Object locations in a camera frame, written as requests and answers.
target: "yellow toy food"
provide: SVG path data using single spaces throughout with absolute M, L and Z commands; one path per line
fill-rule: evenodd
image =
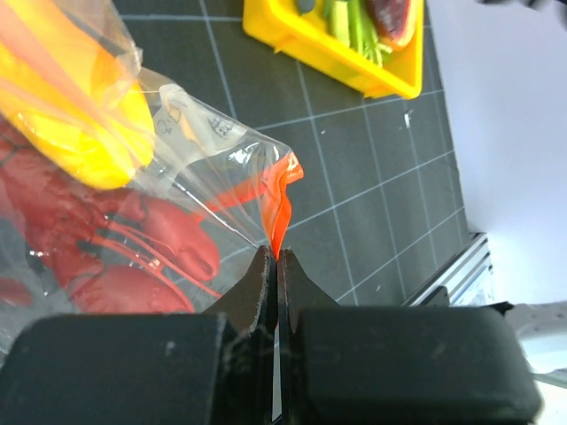
M 50 0 L 0 0 L 0 16 L 0 113 L 77 180 L 127 184 L 153 156 L 136 77 Z

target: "red toy lobster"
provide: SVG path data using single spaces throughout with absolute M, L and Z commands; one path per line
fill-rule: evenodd
M 113 217 L 141 225 L 142 230 Z M 193 305 L 162 273 L 165 266 L 219 297 L 203 282 L 218 273 L 219 253 L 183 209 L 135 189 L 99 191 L 74 180 L 0 117 L 0 218 L 8 219 L 58 284 L 84 312 L 156 313 Z M 111 230 L 145 253 L 104 238 Z M 136 267 L 106 265 L 80 248 L 88 243 L 118 252 Z M 6 288 L 18 292 L 16 282 Z M 0 281 L 0 298 L 3 296 Z

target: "clear plastic bag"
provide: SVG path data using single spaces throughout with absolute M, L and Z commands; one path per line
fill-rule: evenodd
M 288 146 L 142 68 L 109 1 L 0 15 L 0 350 L 50 313 L 201 312 L 278 253 Z

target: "orange plastic tag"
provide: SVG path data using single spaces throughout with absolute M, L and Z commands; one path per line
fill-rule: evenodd
M 286 189 L 288 184 L 302 179 L 303 175 L 303 168 L 293 152 L 275 163 L 264 175 L 267 187 L 261 199 L 260 214 L 276 259 L 291 220 L 291 203 Z

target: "white wall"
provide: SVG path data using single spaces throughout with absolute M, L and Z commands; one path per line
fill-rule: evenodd
M 470 225 L 512 302 L 567 299 L 567 29 L 556 2 L 428 0 Z

